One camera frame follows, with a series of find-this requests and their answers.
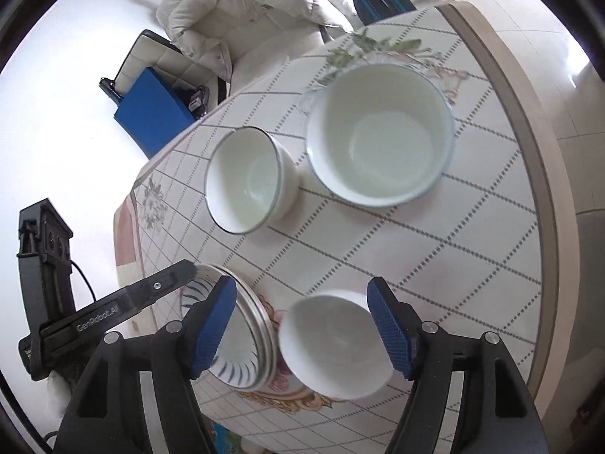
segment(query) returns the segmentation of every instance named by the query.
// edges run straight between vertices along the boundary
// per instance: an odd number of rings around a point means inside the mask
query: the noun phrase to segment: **white bowl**
[[[214,149],[204,184],[216,224],[225,232],[248,233],[285,215],[299,179],[282,145],[260,128],[242,127]]]
[[[393,371],[365,295],[348,290],[296,302],[279,325],[279,349],[303,384],[338,400],[374,394]]]
[[[326,87],[307,123],[321,182],[355,204],[386,207],[423,195],[450,162],[455,123],[445,97],[406,66],[353,69]]]

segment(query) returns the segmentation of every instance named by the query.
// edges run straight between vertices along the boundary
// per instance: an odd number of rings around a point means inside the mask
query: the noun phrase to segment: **stack of plates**
[[[256,391],[275,374],[277,342],[273,326],[261,301],[252,289],[230,270],[211,264],[197,265],[195,280],[181,291],[181,312],[205,300],[223,275],[237,284],[237,301],[210,372],[240,391]]]

